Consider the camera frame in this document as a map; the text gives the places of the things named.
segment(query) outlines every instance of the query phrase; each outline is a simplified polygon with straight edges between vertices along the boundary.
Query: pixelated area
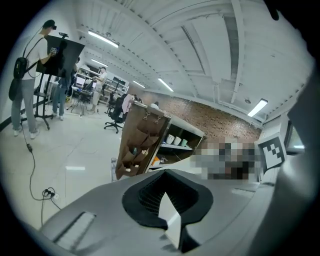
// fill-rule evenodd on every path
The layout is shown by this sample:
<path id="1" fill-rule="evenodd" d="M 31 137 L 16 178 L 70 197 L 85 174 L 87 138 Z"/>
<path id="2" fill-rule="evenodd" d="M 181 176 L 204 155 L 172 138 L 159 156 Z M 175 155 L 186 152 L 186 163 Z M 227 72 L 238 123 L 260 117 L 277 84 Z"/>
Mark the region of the pixelated area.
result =
<path id="1" fill-rule="evenodd" d="M 262 168 L 261 159 L 254 143 L 224 138 L 203 141 L 191 157 L 191 164 L 201 168 L 203 179 L 253 181 L 255 172 Z"/>

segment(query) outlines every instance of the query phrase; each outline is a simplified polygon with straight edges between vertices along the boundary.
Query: sneaker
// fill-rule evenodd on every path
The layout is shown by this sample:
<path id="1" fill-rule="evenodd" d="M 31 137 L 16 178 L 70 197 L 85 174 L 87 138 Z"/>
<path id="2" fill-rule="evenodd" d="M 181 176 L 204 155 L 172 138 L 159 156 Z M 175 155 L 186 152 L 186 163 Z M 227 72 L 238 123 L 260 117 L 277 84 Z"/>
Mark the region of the sneaker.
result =
<path id="1" fill-rule="evenodd" d="M 40 133 L 40 130 L 39 130 L 39 129 L 36 129 L 36 132 L 34 132 L 34 133 L 31 133 L 31 132 L 30 132 L 30 138 L 31 138 L 31 140 L 33 140 L 34 138 L 36 138 L 36 137 L 39 135 L 39 133 Z"/>
<path id="2" fill-rule="evenodd" d="M 21 131 L 22 131 L 22 126 L 20 125 L 18 130 L 13 130 L 14 137 L 17 137 L 19 133 L 21 133 Z"/>

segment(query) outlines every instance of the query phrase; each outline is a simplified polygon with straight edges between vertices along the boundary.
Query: monitor stand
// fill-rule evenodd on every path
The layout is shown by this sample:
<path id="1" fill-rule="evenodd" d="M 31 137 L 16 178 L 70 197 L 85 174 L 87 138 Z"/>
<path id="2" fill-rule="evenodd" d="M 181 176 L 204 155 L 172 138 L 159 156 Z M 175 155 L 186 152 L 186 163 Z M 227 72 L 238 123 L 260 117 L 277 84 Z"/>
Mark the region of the monitor stand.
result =
<path id="1" fill-rule="evenodd" d="M 43 91 L 43 92 L 40 92 L 40 88 L 41 88 L 41 84 L 42 84 L 42 80 L 43 80 L 43 78 L 44 78 L 44 75 L 45 75 L 45 74 L 42 73 L 41 79 L 40 79 L 40 84 L 39 84 L 38 87 L 34 90 L 34 93 L 33 93 L 33 95 L 36 96 L 36 105 L 35 105 L 35 114 L 34 114 L 34 117 L 35 117 L 35 118 L 42 118 L 43 121 L 44 121 L 45 124 L 46 124 L 47 129 L 50 130 L 49 124 L 48 124 L 48 122 L 47 122 L 46 119 L 47 119 L 47 118 L 53 119 L 53 118 L 54 118 L 54 115 L 53 115 L 53 114 L 46 115 L 45 112 L 46 112 L 46 101 L 49 101 L 47 92 L 48 92 L 49 83 L 50 83 L 50 80 L 51 80 L 52 75 L 51 75 L 51 74 L 49 75 L 48 81 L 47 81 L 47 83 L 46 83 L 46 85 L 45 85 L 45 87 L 44 87 L 44 91 Z M 39 105 L 40 105 L 40 103 L 39 103 L 39 98 L 40 98 L 40 97 L 43 98 L 42 115 L 39 115 Z M 27 118 L 22 118 L 22 119 L 21 119 L 21 122 L 26 121 L 26 120 L 27 120 Z"/>

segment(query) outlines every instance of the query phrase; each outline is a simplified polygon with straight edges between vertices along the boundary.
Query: cup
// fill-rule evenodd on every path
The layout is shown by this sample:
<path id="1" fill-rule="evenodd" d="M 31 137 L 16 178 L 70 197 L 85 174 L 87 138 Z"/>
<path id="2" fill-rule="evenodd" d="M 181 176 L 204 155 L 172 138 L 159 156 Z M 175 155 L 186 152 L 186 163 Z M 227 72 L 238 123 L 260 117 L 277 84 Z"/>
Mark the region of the cup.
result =
<path id="1" fill-rule="evenodd" d="M 181 139 L 179 137 L 175 137 L 173 144 L 178 146 L 180 142 L 181 142 Z"/>
<path id="2" fill-rule="evenodd" d="M 171 134 L 169 134 L 167 137 L 166 137 L 166 143 L 167 144 L 171 144 L 175 139 L 175 136 L 172 136 Z"/>
<path id="3" fill-rule="evenodd" d="M 185 147 L 187 145 L 188 141 L 186 139 L 183 139 L 181 142 L 181 147 Z"/>

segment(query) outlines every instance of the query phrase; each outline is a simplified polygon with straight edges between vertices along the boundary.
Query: black cap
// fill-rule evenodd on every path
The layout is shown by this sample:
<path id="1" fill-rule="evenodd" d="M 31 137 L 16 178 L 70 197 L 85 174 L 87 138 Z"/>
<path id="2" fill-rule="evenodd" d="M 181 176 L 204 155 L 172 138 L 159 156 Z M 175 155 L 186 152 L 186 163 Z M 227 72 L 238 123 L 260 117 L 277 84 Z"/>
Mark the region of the black cap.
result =
<path id="1" fill-rule="evenodd" d="M 47 28 L 52 28 L 53 30 L 57 29 L 57 26 L 55 25 L 55 21 L 53 19 L 47 20 L 42 27 L 44 29 L 47 29 Z"/>

